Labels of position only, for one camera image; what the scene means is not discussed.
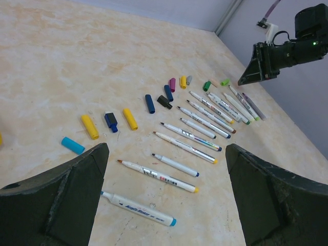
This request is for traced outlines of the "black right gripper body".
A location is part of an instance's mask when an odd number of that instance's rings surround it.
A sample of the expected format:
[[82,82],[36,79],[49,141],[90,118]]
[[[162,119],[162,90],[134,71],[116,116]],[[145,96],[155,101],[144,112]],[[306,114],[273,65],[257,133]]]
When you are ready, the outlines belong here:
[[285,42],[280,46],[255,44],[252,55],[254,79],[273,79],[280,74],[280,69],[296,65],[295,45],[295,42]]

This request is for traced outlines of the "purple grey marker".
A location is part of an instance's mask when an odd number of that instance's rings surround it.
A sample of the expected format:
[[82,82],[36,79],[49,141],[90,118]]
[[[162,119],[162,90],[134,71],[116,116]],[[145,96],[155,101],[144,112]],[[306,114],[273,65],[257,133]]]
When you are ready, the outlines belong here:
[[261,110],[255,105],[255,103],[251,100],[250,97],[248,97],[245,93],[242,93],[246,101],[250,104],[250,106],[254,109],[254,111],[257,113],[257,115],[262,119],[266,120],[267,117],[261,112]]

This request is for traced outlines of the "lime green marker cap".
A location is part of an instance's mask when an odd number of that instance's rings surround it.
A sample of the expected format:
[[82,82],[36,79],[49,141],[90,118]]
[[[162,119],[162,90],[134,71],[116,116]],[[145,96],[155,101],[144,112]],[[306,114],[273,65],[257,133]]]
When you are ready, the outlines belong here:
[[221,82],[220,82],[220,85],[221,85],[221,86],[227,86],[229,83],[230,83],[230,80],[227,78],[227,79],[221,81]]

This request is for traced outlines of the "pink marker cap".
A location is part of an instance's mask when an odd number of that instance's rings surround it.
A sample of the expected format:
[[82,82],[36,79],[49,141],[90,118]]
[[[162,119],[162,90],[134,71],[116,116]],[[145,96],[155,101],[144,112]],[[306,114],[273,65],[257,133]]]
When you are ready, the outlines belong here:
[[209,81],[211,82],[211,84],[213,86],[215,86],[216,88],[218,87],[218,82],[217,81],[215,81],[214,79],[209,79]]

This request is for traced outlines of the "dark green marker cap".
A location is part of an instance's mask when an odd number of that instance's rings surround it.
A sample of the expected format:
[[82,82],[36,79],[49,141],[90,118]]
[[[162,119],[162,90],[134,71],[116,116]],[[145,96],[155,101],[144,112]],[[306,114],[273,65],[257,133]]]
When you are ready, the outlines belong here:
[[205,83],[203,84],[202,89],[203,89],[205,92],[207,92],[208,89],[210,88],[211,84],[212,84],[211,81],[207,81],[207,82],[205,82]]

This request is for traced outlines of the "yellow capped slim marker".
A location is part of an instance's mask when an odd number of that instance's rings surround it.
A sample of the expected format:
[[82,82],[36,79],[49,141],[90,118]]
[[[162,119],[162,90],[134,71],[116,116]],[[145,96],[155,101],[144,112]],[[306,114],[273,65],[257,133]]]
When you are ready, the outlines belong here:
[[229,117],[227,114],[222,112],[220,109],[218,109],[216,106],[214,106],[212,103],[208,102],[206,99],[203,97],[199,96],[195,92],[190,91],[189,92],[194,98],[196,98],[198,101],[200,101],[202,104],[210,108],[213,112],[215,112],[217,115],[222,117],[224,120],[226,120],[228,123],[233,124],[234,120],[233,118]]

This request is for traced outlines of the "grey marker cap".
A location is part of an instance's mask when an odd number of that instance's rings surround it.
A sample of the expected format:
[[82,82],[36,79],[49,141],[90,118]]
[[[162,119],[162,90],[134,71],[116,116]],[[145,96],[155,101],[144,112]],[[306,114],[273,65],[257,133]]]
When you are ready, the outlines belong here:
[[187,76],[187,79],[186,79],[186,84],[189,86],[190,83],[192,82],[192,79],[193,79],[193,76],[189,75]]

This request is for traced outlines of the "yellow slim marker cap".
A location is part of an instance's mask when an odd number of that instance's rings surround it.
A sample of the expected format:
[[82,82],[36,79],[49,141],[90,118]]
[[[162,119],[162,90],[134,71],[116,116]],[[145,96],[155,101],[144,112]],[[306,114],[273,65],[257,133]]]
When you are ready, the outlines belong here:
[[187,77],[185,75],[183,75],[181,78],[180,78],[180,87],[182,89],[186,89],[187,88]]

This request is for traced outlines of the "navy capped white marker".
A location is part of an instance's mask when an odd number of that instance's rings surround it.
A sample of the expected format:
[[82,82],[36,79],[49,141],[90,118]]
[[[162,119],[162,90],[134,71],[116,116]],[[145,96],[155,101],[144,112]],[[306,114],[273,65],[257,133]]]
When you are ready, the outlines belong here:
[[231,135],[229,133],[227,133],[226,131],[216,127],[215,125],[213,125],[212,123],[206,121],[205,119],[201,118],[200,116],[198,116],[195,113],[192,113],[191,111],[182,108],[180,106],[177,106],[177,108],[179,110],[181,110],[183,113],[185,113],[186,115],[188,115],[189,117],[191,117],[192,119],[196,120],[197,122],[201,123],[202,125],[206,126],[207,128],[213,130],[214,132],[218,133],[219,135],[221,135],[222,137],[225,137],[227,139],[231,138]]

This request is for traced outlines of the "magenta marker cap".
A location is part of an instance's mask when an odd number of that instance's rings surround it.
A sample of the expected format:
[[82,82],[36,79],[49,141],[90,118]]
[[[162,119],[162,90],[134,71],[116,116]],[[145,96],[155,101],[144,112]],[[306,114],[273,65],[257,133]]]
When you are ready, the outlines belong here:
[[176,78],[171,78],[169,80],[169,88],[171,90],[172,93],[175,92],[175,89],[176,89]]

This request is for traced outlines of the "black eraser-cap white marker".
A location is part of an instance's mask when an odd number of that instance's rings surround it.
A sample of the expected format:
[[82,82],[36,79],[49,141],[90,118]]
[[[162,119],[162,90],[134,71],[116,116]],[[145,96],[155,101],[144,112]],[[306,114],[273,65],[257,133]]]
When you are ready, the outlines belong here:
[[205,136],[209,137],[210,139],[216,139],[216,135],[214,133],[209,132],[208,130],[198,126],[197,124],[191,122],[190,120],[184,119],[184,118],[180,118],[180,120],[185,123],[187,126],[192,127],[193,129],[195,129],[196,131],[204,134]]

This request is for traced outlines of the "black eraser cap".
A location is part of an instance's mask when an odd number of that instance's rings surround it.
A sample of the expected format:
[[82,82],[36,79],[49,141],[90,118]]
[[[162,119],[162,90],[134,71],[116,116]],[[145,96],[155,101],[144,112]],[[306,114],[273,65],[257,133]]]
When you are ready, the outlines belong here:
[[163,95],[160,95],[157,99],[157,102],[160,103],[163,107],[167,109],[172,109],[172,105],[170,104],[170,101],[164,97]]

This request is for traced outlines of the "yellow capped clear pen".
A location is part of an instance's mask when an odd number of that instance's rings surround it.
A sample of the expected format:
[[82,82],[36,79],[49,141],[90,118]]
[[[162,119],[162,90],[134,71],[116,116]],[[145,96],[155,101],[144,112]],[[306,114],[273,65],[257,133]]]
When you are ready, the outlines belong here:
[[213,156],[211,156],[211,155],[209,155],[209,154],[207,154],[207,153],[205,153],[205,152],[203,152],[203,151],[201,151],[197,148],[194,148],[191,145],[188,145],[188,144],[186,144],[184,142],[181,142],[181,141],[179,141],[179,140],[177,140],[173,137],[169,137],[165,134],[162,134],[162,133],[159,133],[159,132],[156,132],[156,131],[153,131],[153,133],[156,136],[160,137],[161,139],[171,143],[172,145],[175,145],[175,146],[177,146],[181,149],[184,149],[185,151],[187,151],[187,152],[189,152],[189,153],[191,153],[195,156],[198,156],[198,157],[200,157],[200,158],[202,158],[202,159],[204,159],[204,160],[206,160],[206,161],[208,161],[212,164],[217,164],[218,163],[218,160],[215,157],[213,157]]

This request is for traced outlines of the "blue eraser-cap white marker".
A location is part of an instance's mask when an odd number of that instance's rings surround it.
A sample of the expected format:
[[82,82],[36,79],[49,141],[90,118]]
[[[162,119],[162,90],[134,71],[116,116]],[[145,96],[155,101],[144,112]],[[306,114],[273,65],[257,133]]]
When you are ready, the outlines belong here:
[[199,172],[197,172],[196,170],[194,170],[192,168],[187,167],[186,165],[183,165],[179,162],[169,159],[163,155],[158,155],[158,154],[152,153],[152,156],[171,167],[174,167],[186,174],[189,174],[192,177],[199,177]]

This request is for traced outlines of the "yellow clear-pen cap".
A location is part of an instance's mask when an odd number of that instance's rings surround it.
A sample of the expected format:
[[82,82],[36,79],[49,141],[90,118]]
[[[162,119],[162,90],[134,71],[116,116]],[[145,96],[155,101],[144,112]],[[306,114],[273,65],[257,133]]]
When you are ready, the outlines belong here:
[[131,130],[135,131],[138,129],[138,124],[133,116],[133,114],[131,113],[129,108],[124,108],[123,109],[123,114],[125,119],[127,120]]

